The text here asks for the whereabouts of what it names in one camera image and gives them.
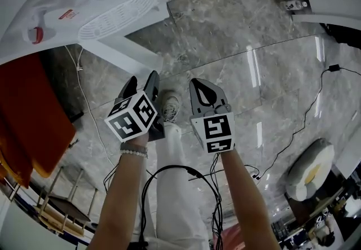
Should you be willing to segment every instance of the plastic bottle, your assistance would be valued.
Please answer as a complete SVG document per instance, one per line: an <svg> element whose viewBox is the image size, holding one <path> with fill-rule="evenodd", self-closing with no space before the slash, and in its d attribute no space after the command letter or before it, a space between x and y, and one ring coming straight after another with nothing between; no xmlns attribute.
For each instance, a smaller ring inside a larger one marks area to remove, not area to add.
<svg viewBox="0 0 361 250"><path fill-rule="evenodd" d="M286 10L301 10L304 7L307 7L307 2L301 2L299 0L291 0L291 1L282 1L281 6Z"/></svg>

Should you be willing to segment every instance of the white round cushion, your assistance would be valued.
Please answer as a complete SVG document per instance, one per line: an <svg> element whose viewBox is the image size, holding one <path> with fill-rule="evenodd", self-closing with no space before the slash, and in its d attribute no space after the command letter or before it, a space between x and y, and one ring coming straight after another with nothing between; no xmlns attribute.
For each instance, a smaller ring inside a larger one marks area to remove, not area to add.
<svg viewBox="0 0 361 250"><path fill-rule="evenodd" d="M323 185L332 167L333 145L318 139L292 165L286 182L287 194L296 201L311 198Z"/></svg>

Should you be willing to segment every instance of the hand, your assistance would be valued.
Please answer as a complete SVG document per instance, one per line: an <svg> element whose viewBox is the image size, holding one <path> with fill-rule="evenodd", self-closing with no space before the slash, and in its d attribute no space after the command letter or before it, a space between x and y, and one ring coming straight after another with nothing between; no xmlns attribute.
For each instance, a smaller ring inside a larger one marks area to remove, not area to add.
<svg viewBox="0 0 361 250"><path fill-rule="evenodd" d="M134 144L136 146L146 147L149 140L149 133L140 135L134 139L130 139L129 141L126 141L128 144Z"/></svg>

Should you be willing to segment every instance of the white pants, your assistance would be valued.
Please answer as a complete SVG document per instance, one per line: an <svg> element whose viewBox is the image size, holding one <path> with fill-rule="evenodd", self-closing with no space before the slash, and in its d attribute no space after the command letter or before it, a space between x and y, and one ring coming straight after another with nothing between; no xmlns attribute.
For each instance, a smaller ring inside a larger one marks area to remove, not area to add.
<svg viewBox="0 0 361 250"><path fill-rule="evenodd" d="M181 144L181 129L170 122L164 124L165 139L156 141L157 167L184 165L185 156ZM141 221L141 195L147 181L146 164L140 181L137 217L132 242L139 240ZM168 169L158 174L157 225L154 230L148 196L144 205L146 212L145 240L149 250L209 250L208 233L199 212L196 193L188 181L185 169Z"/></svg>

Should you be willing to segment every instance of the person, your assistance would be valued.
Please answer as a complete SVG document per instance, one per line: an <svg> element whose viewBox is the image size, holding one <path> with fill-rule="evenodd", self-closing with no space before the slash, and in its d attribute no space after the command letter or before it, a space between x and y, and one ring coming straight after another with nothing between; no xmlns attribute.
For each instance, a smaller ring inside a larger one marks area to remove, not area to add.
<svg viewBox="0 0 361 250"><path fill-rule="evenodd" d="M330 214L321 214L315 222L314 227L309 231L309 238L315 249L330 247L336 240L334 237L333 227Z"/></svg>
<svg viewBox="0 0 361 250"><path fill-rule="evenodd" d="M161 106L165 138L156 141L158 169L166 165L185 164L181 129L175 124L180 108L180 96L173 91L167 92ZM126 143L145 147L148 138L149 135L145 134ZM246 249L279 249L265 202L239 154L235 149L223 152L221 159ZM210 249L209 234L201 219L196 192L188 178L185 169L168 169L158 174L156 229L148 199L144 205L147 249ZM140 196L145 182L145 158L124 153L105 198L89 250L127 249L133 245L130 242L139 240Z"/></svg>

